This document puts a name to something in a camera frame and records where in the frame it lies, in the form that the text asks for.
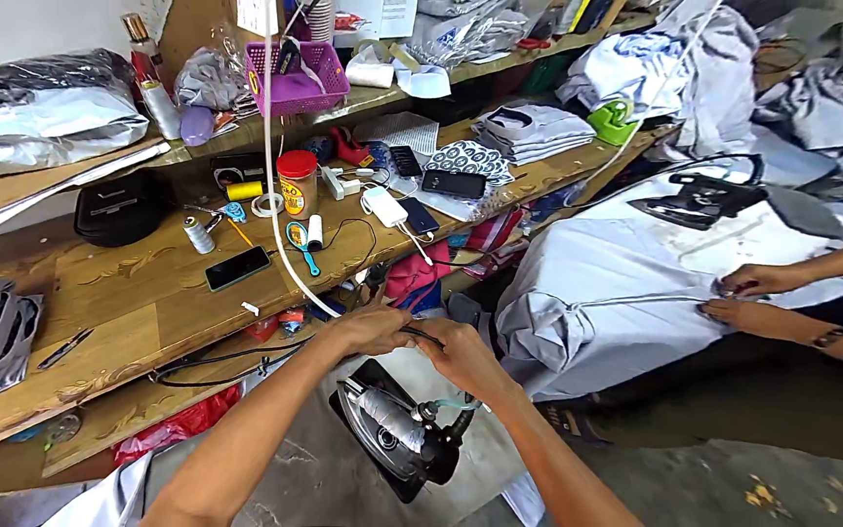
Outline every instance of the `workbench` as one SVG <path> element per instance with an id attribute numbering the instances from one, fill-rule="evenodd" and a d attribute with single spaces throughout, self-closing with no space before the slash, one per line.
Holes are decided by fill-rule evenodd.
<path id="1" fill-rule="evenodd" d="M 462 121 L 442 127 L 439 145 L 472 138 L 470 124 Z M 609 182 L 662 133 L 664 130 L 638 134 L 620 159 L 588 183 L 582 199 Z M 516 180 L 506 185 L 502 200 L 514 206 L 568 185 L 592 174 L 615 152 L 615 147 L 594 141 L 541 162 L 512 168 Z M 333 245 L 315 254 L 321 275 L 311 278 L 303 257 L 293 250 L 288 252 L 299 276 L 316 293 L 331 289 L 361 268 L 415 250 L 404 234 L 383 227 L 374 216 L 368 217 L 357 195 L 335 202 L 324 185 L 319 189 L 324 239 L 329 241 L 340 229 Z M 19 293 L 45 295 L 44 319 L 28 375 L 0 393 L 0 442 L 86 403 L 81 407 L 80 432 L 46 454 L 31 447 L 21 449 L 22 445 L 0 444 L 0 493 L 48 485 L 47 476 L 225 388 L 169 388 L 152 384 L 144 376 L 203 346 L 217 344 L 210 356 L 256 347 L 259 343 L 245 332 L 237 333 L 258 318 L 241 307 L 242 302 L 257 306 L 259 318 L 304 302 L 303 293 L 278 261 L 240 284 L 211 293 L 203 270 L 245 250 L 247 245 L 233 229 L 220 226 L 213 233 L 217 249 L 197 254 L 181 228 L 184 216 L 186 211 L 173 213 L 153 234 L 115 248 L 82 242 L 70 228 L 68 218 L 0 235 L 0 276 L 14 279 Z M 469 225 L 438 212 L 433 216 L 441 225 L 438 238 Z M 351 218 L 365 219 L 373 226 L 375 246 L 365 223 L 346 222 L 340 227 Z M 280 219 L 284 233 L 287 215 L 282 214 Z M 242 228 L 253 243 L 270 252 L 275 249 L 270 221 L 250 217 Z M 50 369 L 34 368 L 85 327 L 95 331 L 72 353 Z M 260 358 L 253 353 L 195 367 L 171 380 L 227 378 L 254 367 Z M 39 461 L 29 461 L 28 456 Z M 9 461 L 16 457 L 21 461 Z M 14 473 L 19 465 L 34 472 L 37 462 L 39 474 L 17 477 Z"/>

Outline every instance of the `bracelet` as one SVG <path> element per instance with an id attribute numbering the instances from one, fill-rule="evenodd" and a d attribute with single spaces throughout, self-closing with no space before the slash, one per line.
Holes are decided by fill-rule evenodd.
<path id="1" fill-rule="evenodd" d="M 829 330 L 827 333 L 812 341 L 812 347 L 816 350 L 824 350 L 835 342 L 843 339 L 843 327 L 839 326 Z"/>

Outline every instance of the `white power bank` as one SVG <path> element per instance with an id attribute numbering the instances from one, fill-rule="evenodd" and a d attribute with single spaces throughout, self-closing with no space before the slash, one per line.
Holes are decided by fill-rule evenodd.
<path id="1" fill-rule="evenodd" d="M 408 220 L 408 212 L 382 186 L 368 188 L 360 197 L 360 205 L 368 214 L 375 214 L 386 227 L 395 227 Z"/>

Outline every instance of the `printed label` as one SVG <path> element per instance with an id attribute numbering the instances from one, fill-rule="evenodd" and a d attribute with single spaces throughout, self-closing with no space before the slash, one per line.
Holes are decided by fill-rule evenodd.
<path id="1" fill-rule="evenodd" d="M 281 180 L 281 184 L 282 195 L 285 196 L 285 210 L 289 214 L 299 214 L 304 210 L 304 195 L 301 194 L 301 189 L 284 179 Z"/>

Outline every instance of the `plastic basket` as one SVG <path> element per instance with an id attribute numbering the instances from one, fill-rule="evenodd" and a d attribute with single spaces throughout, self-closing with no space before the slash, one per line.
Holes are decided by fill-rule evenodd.
<path id="1" fill-rule="evenodd" d="M 278 67 L 278 42 L 272 43 L 272 72 Z M 262 75 L 265 70 L 265 42 L 246 44 L 246 73 L 249 91 L 252 92 L 259 112 L 265 112 L 265 94 L 262 92 Z M 350 93 L 343 66 L 334 47 L 328 42 L 301 42 L 301 60 L 321 79 L 326 94 L 298 66 L 285 75 L 272 76 L 272 115 L 293 115 L 334 108 Z"/>

